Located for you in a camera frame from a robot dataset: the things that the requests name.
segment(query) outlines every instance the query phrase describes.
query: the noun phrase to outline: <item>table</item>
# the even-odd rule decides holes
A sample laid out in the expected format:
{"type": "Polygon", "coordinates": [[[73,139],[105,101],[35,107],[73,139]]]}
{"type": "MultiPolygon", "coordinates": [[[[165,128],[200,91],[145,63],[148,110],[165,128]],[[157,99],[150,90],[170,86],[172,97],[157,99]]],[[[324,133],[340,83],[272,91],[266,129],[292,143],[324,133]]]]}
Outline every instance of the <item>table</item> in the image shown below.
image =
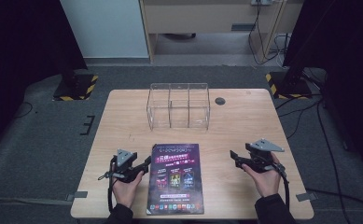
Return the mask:
{"type": "MultiPolygon", "coordinates": [[[[283,128],[274,109],[272,98],[263,89],[211,89],[210,123],[205,129],[153,129],[147,121],[149,90],[111,91],[91,147],[78,191],[87,191],[86,198],[75,198],[71,215],[75,218],[104,218],[107,209],[108,180],[98,181],[109,166],[109,161],[123,148],[137,152],[135,165],[150,155],[157,143],[198,143],[201,153],[203,215],[147,216],[149,176],[140,183],[133,204],[134,218],[193,218],[193,219],[252,219],[257,218],[254,208],[259,198],[253,180],[236,168],[230,158],[230,149],[239,156],[249,157],[245,143],[260,138],[283,147],[276,153],[286,167],[290,189],[290,210],[294,218],[309,219],[314,215],[310,201],[298,202],[296,195],[305,193],[297,165],[287,143],[283,128]],[[217,105],[215,99],[225,99],[217,105]]],[[[280,195],[285,198],[281,184],[280,195]]]]}
{"type": "MultiPolygon", "coordinates": [[[[258,15],[250,0],[139,0],[149,58],[158,34],[250,32],[258,15]]],[[[276,34],[292,33],[304,0],[272,1],[261,6],[251,46],[265,62],[276,34]]]]}

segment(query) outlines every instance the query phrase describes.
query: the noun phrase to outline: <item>black magazine cover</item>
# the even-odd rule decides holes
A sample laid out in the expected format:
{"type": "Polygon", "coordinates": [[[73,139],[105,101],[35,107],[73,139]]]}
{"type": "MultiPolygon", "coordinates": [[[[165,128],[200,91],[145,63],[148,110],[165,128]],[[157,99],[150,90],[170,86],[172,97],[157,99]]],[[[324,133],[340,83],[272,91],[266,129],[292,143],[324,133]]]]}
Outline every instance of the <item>black magazine cover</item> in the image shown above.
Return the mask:
{"type": "Polygon", "coordinates": [[[203,214],[199,144],[157,144],[151,158],[147,214],[203,214]]]}

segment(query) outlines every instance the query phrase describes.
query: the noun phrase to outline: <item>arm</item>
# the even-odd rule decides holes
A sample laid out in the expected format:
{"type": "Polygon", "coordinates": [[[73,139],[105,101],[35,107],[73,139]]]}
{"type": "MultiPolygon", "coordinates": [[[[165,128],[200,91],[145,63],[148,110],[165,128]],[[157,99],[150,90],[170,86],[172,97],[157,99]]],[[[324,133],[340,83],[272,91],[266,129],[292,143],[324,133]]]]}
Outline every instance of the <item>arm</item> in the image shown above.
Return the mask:
{"type": "Polygon", "coordinates": [[[143,178],[144,172],[140,172],[134,181],[123,183],[114,179],[115,184],[112,191],[117,200],[117,205],[112,209],[111,215],[105,224],[132,224],[133,211],[131,209],[134,202],[137,186],[143,178]]]}
{"type": "MultiPolygon", "coordinates": [[[[274,162],[279,160],[272,153],[274,162]]],[[[258,193],[261,196],[256,202],[256,211],[261,224],[292,224],[296,223],[294,217],[286,208],[282,198],[278,194],[280,174],[274,170],[259,174],[248,165],[243,164],[243,169],[254,180],[258,193]]]]}

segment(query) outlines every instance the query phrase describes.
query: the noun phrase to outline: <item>gray carpet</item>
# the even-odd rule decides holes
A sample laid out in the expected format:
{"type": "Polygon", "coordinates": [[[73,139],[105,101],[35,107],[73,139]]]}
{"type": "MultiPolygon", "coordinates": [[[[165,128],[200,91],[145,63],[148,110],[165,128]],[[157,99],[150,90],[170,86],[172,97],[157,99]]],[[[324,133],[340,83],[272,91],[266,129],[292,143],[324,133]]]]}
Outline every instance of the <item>gray carpet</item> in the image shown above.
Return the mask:
{"type": "MultiPolygon", "coordinates": [[[[108,93],[114,89],[148,89],[154,82],[206,82],[210,89],[269,89],[265,75],[279,67],[242,66],[112,66],[90,67],[98,75],[90,99],[56,102],[52,94],[61,77],[54,76],[30,86],[16,118],[0,141],[0,198],[51,199],[64,201],[77,190],[91,144],[102,116],[108,93]],[[90,134],[84,123],[94,116],[90,134]]],[[[313,92],[318,92],[311,85],[313,92]]],[[[320,96],[293,100],[278,114],[303,109],[320,96]]],[[[286,100],[273,99],[276,106],[286,100]]],[[[342,193],[363,200],[363,161],[357,152],[343,149],[342,139],[328,114],[319,106],[320,117],[335,158],[342,193]]],[[[305,187],[338,192],[334,166],[318,122],[316,106],[280,118],[305,187]]],[[[314,218],[299,223],[347,223],[338,196],[316,193],[312,201],[314,218]]],[[[351,223],[363,223],[363,203],[344,198],[351,223]]],[[[77,223],[70,216],[71,205],[0,203],[0,223],[77,223]]],[[[81,223],[102,223],[81,220],[81,223]]]]}

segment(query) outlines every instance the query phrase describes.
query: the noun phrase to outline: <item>hand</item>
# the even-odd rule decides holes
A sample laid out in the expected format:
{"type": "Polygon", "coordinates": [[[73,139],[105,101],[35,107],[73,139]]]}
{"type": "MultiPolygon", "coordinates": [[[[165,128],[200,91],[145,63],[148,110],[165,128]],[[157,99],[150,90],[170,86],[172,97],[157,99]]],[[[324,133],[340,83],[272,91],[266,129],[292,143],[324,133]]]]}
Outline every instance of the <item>hand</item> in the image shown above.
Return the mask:
{"type": "Polygon", "coordinates": [[[117,181],[117,179],[114,178],[114,181],[117,182],[115,182],[114,186],[112,187],[112,192],[117,199],[117,203],[121,203],[128,208],[132,207],[135,198],[135,192],[137,191],[138,184],[140,184],[141,180],[143,179],[143,174],[143,171],[138,173],[135,180],[130,183],[123,183],[121,181],[117,181]]]}
{"type": "MultiPolygon", "coordinates": [[[[279,162],[279,160],[273,153],[272,153],[272,157],[273,157],[274,162],[276,162],[276,163],[279,162]]],[[[251,175],[251,177],[253,177],[260,196],[268,197],[270,195],[278,193],[281,176],[277,171],[270,170],[270,171],[260,174],[260,173],[253,171],[246,164],[243,164],[242,167],[246,173],[248,173],[249,175],[251,175]]]]}

